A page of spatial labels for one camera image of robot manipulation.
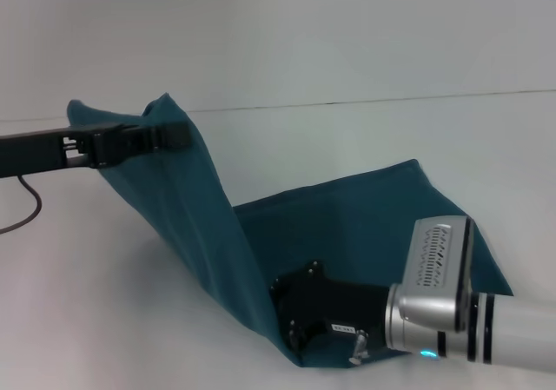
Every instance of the black cable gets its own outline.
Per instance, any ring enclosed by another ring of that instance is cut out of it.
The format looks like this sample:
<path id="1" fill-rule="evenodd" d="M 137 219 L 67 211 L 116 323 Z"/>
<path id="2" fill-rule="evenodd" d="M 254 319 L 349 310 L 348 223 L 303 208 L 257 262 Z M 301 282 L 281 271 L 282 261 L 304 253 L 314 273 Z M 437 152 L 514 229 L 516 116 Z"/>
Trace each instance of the black cable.
<path id="1" fill-rule="evenodd" d="M 32 220 L 34 220 L 38 214 L 40 214 L 41 209 L 43 208 L 43 200 L 41 199 L 41 196 L 36 192 L 36 190 L 34 190 L 24 179 L 22 176 L 18 176 L 17 177 L 18 181 L 23 184 L 23 187 L 27 189 L 27 191 L 29 191 L 29 193 L 31 193 L 33 195 L 33 197 L 35 197 L 36 200 L 36 207 L 35 210 L 33 211 L 33 213 L 29 216 L 27 216 L 25 219 L 23 219 L 22 221 L 18 222 L 18 223 L 14 223 L 13 225 L 9 225 L 6 228 L 2 228 L 0 229 L 0 235 L 1 234 L 6 234 L 8 232 L 11 231 L 15 231 L 16 229 L 22 227 L 23 225 L 27 225 L 29 222 L 31 222 Z"/>

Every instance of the white table surface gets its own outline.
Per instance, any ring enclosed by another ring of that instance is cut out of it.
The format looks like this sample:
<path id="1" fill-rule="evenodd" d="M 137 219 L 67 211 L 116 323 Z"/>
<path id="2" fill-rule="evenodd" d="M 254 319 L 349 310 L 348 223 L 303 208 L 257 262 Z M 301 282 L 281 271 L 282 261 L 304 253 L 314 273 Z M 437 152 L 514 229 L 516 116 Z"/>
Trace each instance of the white table surface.
<path id="1" fill-rule="evenodd" d="M 556 0 L 0 0 L 1 118 L 556 89 Z"/>
<path id="2" fill-rule="evenodd" d="M 479 223 L 515 293 L 556 301 L 554 105 L 555 94 L 538 94 L 191 115 L 233 204 L 419 159 Z M 95 171 L 28 180 L 43 212 L 0 235 L 2 389 L 556 386 L 556 375 L 418 357 L 349 371 L 294 367 L 201 291 Z M 16 180 L 0 181 L 0 226 L 33 207 Z"/>

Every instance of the teal cloth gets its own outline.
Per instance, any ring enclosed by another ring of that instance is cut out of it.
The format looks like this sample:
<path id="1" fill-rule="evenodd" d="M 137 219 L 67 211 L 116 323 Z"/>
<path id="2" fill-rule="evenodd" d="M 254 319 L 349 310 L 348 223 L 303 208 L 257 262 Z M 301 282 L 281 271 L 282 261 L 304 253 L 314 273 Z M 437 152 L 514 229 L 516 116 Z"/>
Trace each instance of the teal cloth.
<path id="1" fill-rule="evenodd" d="M 68 118 L 72 126 L 189 123 L 191 149 L 136 157 L 101 173 L 214 299 L 298 365 L 281 340 L 268 294 L 275 277 L 320 260 L 337 280 L 390 286 L 403 275 L 415 220 L 464 214 L 430 184 L 415 160 L 233 208 L 201 134 L 170 96 L 150 103 L 142 116 L 72 101 Z M 511 294 L 478 230 L 474 244 L 473 289 Z M 350 367 L 352 350 L 352 343 L 321 337 L 309 346 L 302 365 Z M 367 362 L 396 354 L 377 351 Z"/>

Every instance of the blue indicator light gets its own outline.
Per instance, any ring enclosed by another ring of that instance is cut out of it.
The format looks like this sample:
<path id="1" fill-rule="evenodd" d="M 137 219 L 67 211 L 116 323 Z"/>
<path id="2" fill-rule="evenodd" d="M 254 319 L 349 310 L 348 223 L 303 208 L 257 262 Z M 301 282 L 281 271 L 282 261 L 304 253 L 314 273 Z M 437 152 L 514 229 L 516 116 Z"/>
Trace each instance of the blue indicator light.
<path id="1" fill-rule="evenodd" d="M 430 349 L 423 349 L 420 354 L 426 358 L 438 358 L 436 352 L 431 351 Z"/>

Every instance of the ventilation slots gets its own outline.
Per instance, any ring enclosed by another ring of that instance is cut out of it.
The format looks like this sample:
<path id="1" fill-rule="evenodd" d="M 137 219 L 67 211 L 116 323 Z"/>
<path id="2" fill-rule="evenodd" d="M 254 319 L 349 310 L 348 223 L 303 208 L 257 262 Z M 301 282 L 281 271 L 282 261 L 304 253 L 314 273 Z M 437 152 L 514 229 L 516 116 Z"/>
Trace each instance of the ventilation slots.
<path id="1" fill-rule="evenodd" d="M 444 284 L 445 259 L 450 228 L 434 227 L 425 233 L 420 253 L 417 286 L 438 288 Z"/>

